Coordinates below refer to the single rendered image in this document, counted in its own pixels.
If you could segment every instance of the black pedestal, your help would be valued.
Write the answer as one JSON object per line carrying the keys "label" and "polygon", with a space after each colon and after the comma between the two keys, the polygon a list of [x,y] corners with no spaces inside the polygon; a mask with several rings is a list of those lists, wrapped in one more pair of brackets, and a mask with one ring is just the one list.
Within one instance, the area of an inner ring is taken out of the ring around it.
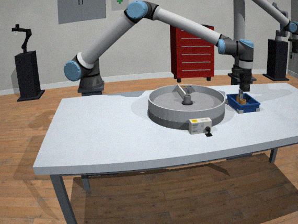
{"label": "black pedestal", "polygon": [[17,101],[39,99],[44,90],[40,90],[36,51],[16,55],[15,62],[21,94]]}
{"label": "black pedestal", "polygon": [[268,40],[267,74],[263,76],[273,81],[288,81],[285,77],[288,61],[288,43]]}

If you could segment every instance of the table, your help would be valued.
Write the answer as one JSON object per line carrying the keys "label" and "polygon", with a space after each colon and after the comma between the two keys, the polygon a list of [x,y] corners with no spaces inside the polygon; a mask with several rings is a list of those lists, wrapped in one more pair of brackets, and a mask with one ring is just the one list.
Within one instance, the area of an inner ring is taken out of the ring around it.
{"label": "table", "polygon": [[[226,94],[239,86],[211,86]],[[157,125],[147,116],[152,91],[62,99],[33,169],[50,175],[67,224],[76,224],[63,175],[88,176],[160,169],[234,159],[298,143],[298,89],[288,83],[253,84],[248,93],[260,111],[238,114],[225,105],[225,118],[212,137]]]}

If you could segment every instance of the cabinet door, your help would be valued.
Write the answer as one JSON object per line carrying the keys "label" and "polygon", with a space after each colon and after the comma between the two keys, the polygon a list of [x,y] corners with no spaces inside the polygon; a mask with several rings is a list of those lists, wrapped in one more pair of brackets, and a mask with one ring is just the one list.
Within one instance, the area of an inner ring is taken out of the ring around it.
{"label": "cabinet door", "polygon": [[[291,5],[291,21],[298,21],[298,1],[292,0]],[[290,52],[292,51],[292,42],[290,42]],[[290,58],[288,64],[288,74],[298,79],[298,54],[294,58]]]}
{"label": "cabinet door", "polygon": [[106,0],[58,0],[59,24],[106,17]]}

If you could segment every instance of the blue plastic tray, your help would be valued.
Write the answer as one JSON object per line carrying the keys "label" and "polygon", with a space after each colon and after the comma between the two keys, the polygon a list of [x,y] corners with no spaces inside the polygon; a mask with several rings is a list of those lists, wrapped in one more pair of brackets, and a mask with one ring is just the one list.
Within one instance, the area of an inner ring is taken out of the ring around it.
{"label": "blue plastic tray", "polygon": [[261,103],[253,99],[251,96],[248,94],[244,93],[243,94],[243,99],[246,99],[246,104],[241,105],[236,101],[236,97],[238,94],[227,94],[227,102],[228,104],[233,107],[236,111],[238,109],[238,113],[243,110],[243,113],[249,113],[249,112],[256,112],[259,111]]}

